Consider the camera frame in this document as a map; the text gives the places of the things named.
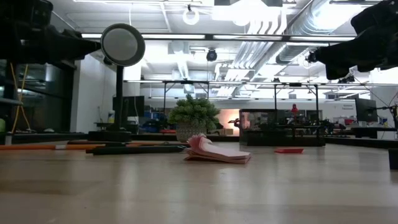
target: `table surface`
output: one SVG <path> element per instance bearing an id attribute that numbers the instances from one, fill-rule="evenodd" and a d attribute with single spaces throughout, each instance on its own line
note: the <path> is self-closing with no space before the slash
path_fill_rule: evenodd
<path id="1" fill-rule="evenodd" d="M 398 223 L 398 173 L 387 151 L 306 147 L 252 152 L 246 165 L 185 154 L 94 157 L 80 151 L 1 151 L 2 223 Z"/>

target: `window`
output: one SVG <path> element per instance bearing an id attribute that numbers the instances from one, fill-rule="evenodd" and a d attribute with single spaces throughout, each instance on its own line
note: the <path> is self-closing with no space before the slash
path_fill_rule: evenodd
<path id="1" fill-rule="evenodd" d="M 69 131 L 70 102 L 68 100 L 29 90 L 24 90 L 22 100 L 31 129 L 38 132 L 47 128 L 56 132 Z M 21 111 L 18 116 L 17 128 L 20 130 L 28 128 Z"/>
<path id="2" fill-rule="evenodd" d="M 19 85 L 18 92 L 21 92 L 25 65 L 17 65 L 15 71 Z M 31 129 L 38 132 L 48 128 L 56 132 L 70 130 L 73 72 L 73 69 L 61 69 L 47 64 L 28 65 L 22 100 Z M 6 62 L 0 61 L 0 80 L 2 80 L 0 82 L 0 97 L 4 97 L 4 92 L 11 91 L 12 93 L 14 89 L 14 81 L 11 78 L 6 79 L 6 77 L 9 77 L 9 74 L 6 73 Z M 15 106 L 5 105 L 0 110 L 0 116 L 12 118 L 13 121 L 16 115 L 15 109 Z M 21 111 L 18 115 L 16 128 L 21 131 L 28 128 Z"/>
<path id="3" fill-rule="evenodd" d="M 18 66 L 19 82 L 22 83 L 25 65 Z M 45 64 L 29 64 L 25 78 L 25 89 L 53 96 L 70 97 L 73 86 L 73 71 L 62 70 Z"/>

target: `black stand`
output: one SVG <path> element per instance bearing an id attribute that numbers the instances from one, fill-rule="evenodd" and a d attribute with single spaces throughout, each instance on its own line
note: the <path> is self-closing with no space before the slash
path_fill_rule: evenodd
<path id="1" fill-rule="evenodd" d="M 129 142 L 131 132 L 122 128 L 122 110 L 123 110 L 123 66 L 116 69 L 116 99 L 114 106 L 114 124 L 107 131 L 90 131 L 88 133 L 89 141 L 113 141 Z"/>
<path id="2" fill-rule="evenodd" d="M 396 129 L 396 133 L 398 134 L 397 107 L 398 106 L 383 106 L 380 108 L 374 108 L 374 110 L 390 110 L 392 114 L 392 119 L 394 120 L 394 128 Z M 390 163 L 390 170 L 398 170 L 398 149 L 389 149 L 388 158 Z"/>

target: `computer monitor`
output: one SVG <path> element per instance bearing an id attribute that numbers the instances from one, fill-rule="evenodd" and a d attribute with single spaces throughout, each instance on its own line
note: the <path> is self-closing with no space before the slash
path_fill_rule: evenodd
<path id="1" fill-rule="evenodd" d="M 115 109 L 115 97 L 113 98 L 113 110 Z M 144 96 L 124 96 L 122 116 L 144 116 Z"/>
<path id="2" fill-rule="evenodd" d="M 358 121 L 378 122 L 376 102 L 374 100 L 355 99 L 356 119 Z"/>

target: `round lamp head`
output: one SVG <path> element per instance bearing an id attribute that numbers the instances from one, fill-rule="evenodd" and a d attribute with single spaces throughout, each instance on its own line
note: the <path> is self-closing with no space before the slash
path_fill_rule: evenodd
<path id="1" fill-rule="evenodd" d="M 113 24 L 101 36 L 105 57 L 115 65 L 135 65 L 144 56 L 145 41 L 140 32 L 127 24 Z"/>

